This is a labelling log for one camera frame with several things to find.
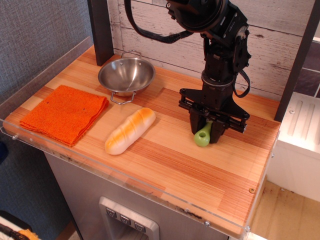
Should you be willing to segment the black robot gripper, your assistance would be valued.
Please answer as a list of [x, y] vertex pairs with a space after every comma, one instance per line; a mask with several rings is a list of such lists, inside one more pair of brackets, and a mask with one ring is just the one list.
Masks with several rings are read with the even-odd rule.
[[188, 110], [191, 132], [195, 135], [206, 121], [212, 121], [210, 144], [216, 144], [226, 129], [243, 133], [249, 113], [238, 106], [233, 99], [233, 87], [227, 85], [208, 85], [202, 89], [182, 88], [179, 91], [179, 106]]

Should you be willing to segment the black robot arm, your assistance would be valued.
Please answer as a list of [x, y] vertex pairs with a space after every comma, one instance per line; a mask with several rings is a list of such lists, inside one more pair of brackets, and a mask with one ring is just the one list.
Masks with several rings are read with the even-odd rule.
[[235, 87], [238, 75], [250, 82], [244, 72], [251, 58], [247, 18], [228, 0], [169, 0], [166, 7], [181, 27], [203, 38], [202, 89], [179, 91], [194, 138], [215, 144], [227, 129], [243, 133], [250, 115], [233, 96], [243, 98], [250, 91], [239, 94]]

